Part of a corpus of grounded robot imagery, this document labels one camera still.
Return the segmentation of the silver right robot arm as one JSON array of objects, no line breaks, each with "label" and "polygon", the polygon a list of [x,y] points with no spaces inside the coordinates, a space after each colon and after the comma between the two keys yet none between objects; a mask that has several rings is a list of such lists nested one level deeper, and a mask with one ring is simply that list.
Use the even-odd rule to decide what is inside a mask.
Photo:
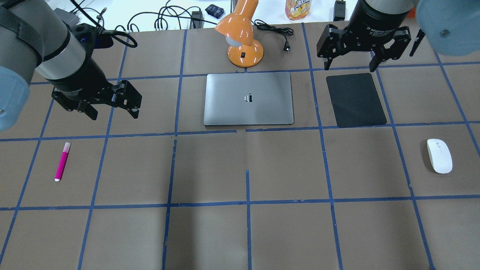
[{"label": "silver right robot arm", "polygon": [[464,56],[480,48],[478,0],[358,0],[344,29],[328,24],[316,46],[317,57],[328,70],[332,61],[353,51],[372,51],[369,69],[401,58],[412,36],[402,26],[411,10],[419,32],[410,56],[423,38],[442,55]]}]

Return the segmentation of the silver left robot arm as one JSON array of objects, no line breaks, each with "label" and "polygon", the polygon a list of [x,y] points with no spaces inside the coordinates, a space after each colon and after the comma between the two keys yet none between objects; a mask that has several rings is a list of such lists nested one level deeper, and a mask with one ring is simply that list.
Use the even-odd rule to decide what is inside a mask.
[{"label": "silver left robot arm", "polygon": [[66,111],[96,120],[94,105],[106,104],[139,117],[142,95],[127,80],[108,82],[92,59],[96,48],[109,48],[113,40],[136,48],[132,36],[99,24],[69,26],[44,0],[2,0],[0,24],[2,131],[17,123],[34,72],[53,85],[51,95]]}]

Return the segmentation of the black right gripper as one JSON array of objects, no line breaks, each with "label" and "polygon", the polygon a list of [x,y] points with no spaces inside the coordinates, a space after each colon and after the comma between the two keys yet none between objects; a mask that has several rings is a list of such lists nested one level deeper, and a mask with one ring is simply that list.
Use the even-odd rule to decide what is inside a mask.
[{"label": "black right gripper", "polygon": [[[316,54],[323,59],[324,70],[329,70],[336,57],[349,53],[349,46],[379,44],[373,47],[370,72],[375,72],[386,60],[401,58],[411,41],[409,27],[401,27],[401,24],[412,8],[411,0],[359,0],[347,27],[325,26],[316,45]],[[389,48],[380,44],[390,39],[394,43]]]}]

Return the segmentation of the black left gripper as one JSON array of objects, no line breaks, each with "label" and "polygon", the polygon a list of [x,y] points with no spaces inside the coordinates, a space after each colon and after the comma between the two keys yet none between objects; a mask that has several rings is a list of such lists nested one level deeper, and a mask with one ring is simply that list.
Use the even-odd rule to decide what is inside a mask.
[{"label": "black left gripper", "polygon": [[84,113],[96,121],[98,111],[94,104],[106,104],[126,110],[132,118],[139,118],[142,95],[128,81],[119,84],[108,82],[103,70],[91,56],[87,56],[79,70],[63,79],[51,80],[58,92],[52,92],[53,99],[66,111]]}]

